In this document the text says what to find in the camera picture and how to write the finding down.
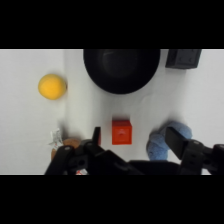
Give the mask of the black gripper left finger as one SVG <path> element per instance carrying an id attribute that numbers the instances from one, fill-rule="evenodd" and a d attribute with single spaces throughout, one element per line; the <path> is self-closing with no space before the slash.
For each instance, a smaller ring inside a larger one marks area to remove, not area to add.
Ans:
<path id="1" fill-rule="evenodd" d="M 101 128 L 96 127 L 92 135 L 92 146 L 96 148 L 99 147 L 100 145 L 101 145 Z"/>

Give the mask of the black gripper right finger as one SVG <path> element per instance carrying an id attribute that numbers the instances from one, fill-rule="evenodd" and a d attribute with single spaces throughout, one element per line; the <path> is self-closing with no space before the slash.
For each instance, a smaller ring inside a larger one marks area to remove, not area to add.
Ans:
<path id="1" fill-rule="evenodd" d="M 176 157 L 181 160 L 188 144 L 188 140 L 174 128 L 168 127 L 165 132 L 165 142 Z"/>

